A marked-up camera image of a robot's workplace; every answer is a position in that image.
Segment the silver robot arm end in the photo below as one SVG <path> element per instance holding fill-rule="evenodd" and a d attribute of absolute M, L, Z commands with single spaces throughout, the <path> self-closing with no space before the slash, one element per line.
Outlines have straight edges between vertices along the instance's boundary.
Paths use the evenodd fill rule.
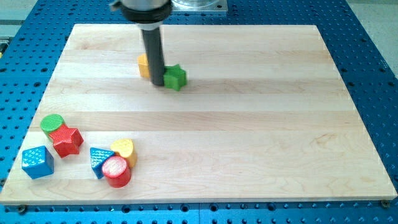
<path fill-rule="evenodd" d="M 115 0 L 109 3 L 110 11 L 121 11 L 128 21 L 141 30 L 155 30 L 171 15 L 171 0 Z"/>

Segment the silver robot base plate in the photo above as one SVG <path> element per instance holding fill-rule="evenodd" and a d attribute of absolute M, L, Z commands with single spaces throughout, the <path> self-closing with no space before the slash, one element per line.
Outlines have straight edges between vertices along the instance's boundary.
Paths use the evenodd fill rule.
<path fill-rule="evenodd" d="M 172 0 L 175 11 L 227 12 L 227 0 Z"/>

